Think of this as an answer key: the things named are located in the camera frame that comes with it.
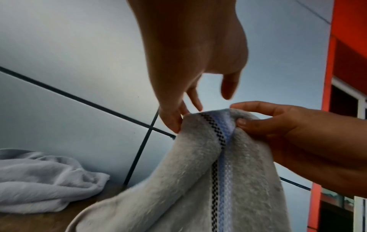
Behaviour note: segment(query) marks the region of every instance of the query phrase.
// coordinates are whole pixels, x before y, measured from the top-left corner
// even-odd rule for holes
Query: hand
[[[327,189],[367,197],[366,121],[267,102],[241,102],[231,108],[272,116],[239,120],[237,125],[266,136],[275,162]]]
[[[187,93],[201,111],[196,86],[203,73],[223,75],[222,96],[234,94],[247,62],[247,42],[235,0],[129,0],[143,37],[159,115],[180,131]]]

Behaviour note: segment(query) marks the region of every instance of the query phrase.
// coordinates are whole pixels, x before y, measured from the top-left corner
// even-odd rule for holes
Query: brown surface
[[[57,213],[4,214],[0,213],[0,232],[65,232],[69,223],[83,209],[123,191],[121,184],[108,182],[102,193],[82,201],[72,202]]]

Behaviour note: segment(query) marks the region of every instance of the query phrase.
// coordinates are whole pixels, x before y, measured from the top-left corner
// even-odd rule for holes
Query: wall
[[[250,100],[320,109],[330,7],[330,0],[238,0],[250,59],[230,101],[220,97],[221,77],[204,75],[204,110]],[[0,147],[75,157],[129,185],[151,173],[173,141],[156,118],[139,30],[125,1],[5,0],[0,31]],[[277,170],[292,227],[306,231],[312,183]]]

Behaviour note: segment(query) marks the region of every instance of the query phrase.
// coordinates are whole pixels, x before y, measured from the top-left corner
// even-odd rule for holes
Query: towel
[[[268,145],[236,128],[250,113],[186,115],[149,178],[83,210],[67,232],[289,232]]]
[[[100,193],[108,179],[72,158],[0,149],[0,212],[58,212],[71,201]]]

